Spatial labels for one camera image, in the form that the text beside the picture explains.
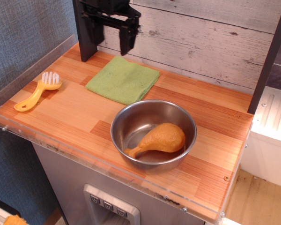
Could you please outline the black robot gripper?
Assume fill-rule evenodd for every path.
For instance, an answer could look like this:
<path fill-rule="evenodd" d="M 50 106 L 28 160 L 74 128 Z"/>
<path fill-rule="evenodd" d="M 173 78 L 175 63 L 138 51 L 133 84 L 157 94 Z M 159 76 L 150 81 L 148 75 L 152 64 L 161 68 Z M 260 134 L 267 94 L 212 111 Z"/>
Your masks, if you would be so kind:
<path fill-rule="evenodd" d="M 128 0 L 81 0 L 82 18 L 86 19 L 90 41 L 98 46 L 104 41 L 104 25 L 119 29 L 120 53 L 134 48 L 141 13 Z"/>

